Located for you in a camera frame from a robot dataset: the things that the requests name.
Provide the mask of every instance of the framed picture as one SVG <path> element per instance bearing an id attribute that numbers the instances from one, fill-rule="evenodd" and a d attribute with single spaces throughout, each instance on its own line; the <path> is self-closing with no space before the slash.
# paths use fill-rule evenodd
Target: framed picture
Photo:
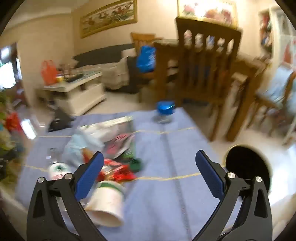
<path id="1" fill-rule="evenodd" d="M 178 16 L 237 28 L 235 2 L 224 0 L 178 0 Z"/>
<path id="2" fill-rule="evenodd" d="M 137 0 L 120 0 L 80 18 L 80 37 L 137 22 Z"/>

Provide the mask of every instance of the black trash can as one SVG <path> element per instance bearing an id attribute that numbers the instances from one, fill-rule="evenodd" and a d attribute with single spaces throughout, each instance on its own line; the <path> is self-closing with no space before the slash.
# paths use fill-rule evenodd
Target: black trash can
<path id="1" fill-rule="evenodd" d="M 260 151 L 248 145 L 238 144 L 228 150 L 224 161 L 227 171 L 235 173 L 239 178 L 261 177 L 269 192 L 272 170 Z"/>

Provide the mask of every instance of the pillow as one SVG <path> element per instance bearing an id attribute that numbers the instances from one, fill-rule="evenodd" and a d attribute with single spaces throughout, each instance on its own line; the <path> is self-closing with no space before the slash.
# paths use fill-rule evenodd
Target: pillow
<path id="1" fill-rule="evenodd" d="M 121 58 L 125 58 L 125 57 L 136 57 L 137 53 L 136 53 L 136 49 L 132 48 L 132 49 L 125 49 L 121 51 Z"/>

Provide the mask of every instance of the silver screw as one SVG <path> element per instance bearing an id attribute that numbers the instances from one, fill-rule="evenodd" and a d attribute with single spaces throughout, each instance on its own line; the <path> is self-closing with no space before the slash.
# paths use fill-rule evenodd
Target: silver screw
<path id="1" fill-rule="evenodd" d="M 38 178 L 38 182 L 39 183 L 43 183 L 44 182 L 44 178 L 43 177 Z"/>
<path id="2" fill-rule="evenodd" d="M 231 179 L 235 178 L 235 174 L 233 172 L 227 173 L 227 176 Z"/>
<path id="3" fill-rule="evenodd" d="M 256 176 L 256 178 L 255 178 L 255 179 L 256 179 L 256 181 L 257 181 L 257 182 L 259 182 L 259 183 L 260 183 L 260 182 L 262 182 L 262 178 L 261 178 L 261 177 L 259 177 L 259 176 Z"/>
<path id="4" fill-rule="evenodd" d="M 65 175 L 65 179 L 70 180 L 72 178 L 72 174 L 71 173 L 67 173 Z"/>

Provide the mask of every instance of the blue tablecloth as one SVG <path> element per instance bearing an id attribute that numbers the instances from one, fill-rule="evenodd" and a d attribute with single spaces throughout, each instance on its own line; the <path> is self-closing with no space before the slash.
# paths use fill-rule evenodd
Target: blue tablecloth
<path id="1" fill-rule="evenodd" d="M 35 183 L 48 177 L 48 148 L 62 151 L 78 126 L 123 116 L 132 116 L 136 130 L 136 156 L 144 169 L 139 178 L 126 183 L 124 225 L 119 228 L 99 227 L 108 241 L 183 241 L 192 240 L 215 210 L 214 198 L 195 165 L 195 154 L 202 149 L 214 162 L 219 162 L 205 136 L 182 108 L 177 108 L 169 124 L 154 122 L 155 111 L 137 111 L 108 115 L 78 116 L 73 127 L 38 137 L 30 151 L 16 188 L 16 198 L 26 208 Z M 236 218 L 240 202 L 226 228 Z M 64 217 L 69 230 L 72 223 Z"/>

